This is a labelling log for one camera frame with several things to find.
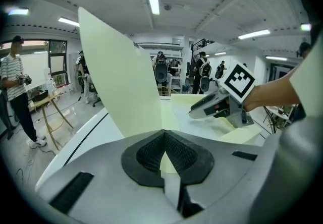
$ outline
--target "man in striped shirt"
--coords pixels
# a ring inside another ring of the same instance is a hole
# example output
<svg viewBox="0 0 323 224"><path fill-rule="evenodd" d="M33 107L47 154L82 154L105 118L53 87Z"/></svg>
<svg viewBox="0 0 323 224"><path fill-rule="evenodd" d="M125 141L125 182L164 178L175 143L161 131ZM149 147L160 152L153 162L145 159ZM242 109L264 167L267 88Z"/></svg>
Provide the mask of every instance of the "man in striped shirt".
<svg viewBox="0 0 323 224"><path fill-rule="evenodd" d="M15 36L11 43L11 51L4 58L1 65L2 86L7 89L8 100L15 111L22 128L31 139L31 148L42 147L46 144L45 136L38 136L32 122L28 108L28 96L25 83L19 76L23 75L21 58L17 56L21 51L24 40Z"/></svg>

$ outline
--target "white floor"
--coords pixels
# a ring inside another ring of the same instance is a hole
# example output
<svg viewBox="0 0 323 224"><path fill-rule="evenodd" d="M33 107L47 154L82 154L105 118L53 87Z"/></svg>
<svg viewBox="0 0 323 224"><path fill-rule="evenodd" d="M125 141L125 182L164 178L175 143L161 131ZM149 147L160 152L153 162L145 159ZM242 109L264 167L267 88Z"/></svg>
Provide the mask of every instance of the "white floor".
<svg viewBox="0 0 323 224"><path fill-rule="evenodd" d="M96 98L94 96L90 104L85 104L84 99L80 97L80 93L65 94L59 98L57 105L67 120L74 127L73 129L65 122L56 131L53 132L55 140L62 146L76 133L92 116L103 108L102 102L92 107L92 103ZM62 122L62 117L57 113L53 105L49 105L45 109L48 116L49 124L54 127ZM35 122L34 126L37 132L43 133L46 136L47 145L41 148L30 149L28 143L30 139L22 130L21 125L14 130L15 135L8 141L7 137L3 137L0 141L0 153L8 167L11 176L17 182L23 182L31 189L34 189L38 179L44 172L48 164L54 158L55 147L51 143L49 133L45 129L45 122L42 111L32 114L32 119Z"/></svg>

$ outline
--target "white ceiling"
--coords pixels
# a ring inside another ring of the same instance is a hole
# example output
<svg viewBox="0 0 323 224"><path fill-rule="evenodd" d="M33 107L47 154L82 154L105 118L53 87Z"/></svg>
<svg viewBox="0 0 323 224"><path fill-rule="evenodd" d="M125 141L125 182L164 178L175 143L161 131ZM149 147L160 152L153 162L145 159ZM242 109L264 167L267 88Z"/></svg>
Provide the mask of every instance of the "white ceiling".
<svg viewBox="0 0 323 224"><path fill-rule="evenodd" d="M60 17L77 21L84 7L123 33L163 32L208 38L228 47L295 51L309 33L301 32L308 21L300 0L159 0L160 15L152 15L147 0L18 0L28 16L10 16L6 31L17 25L78 33ZM269 29L268 37L240 41L237 36Z"/></svg>

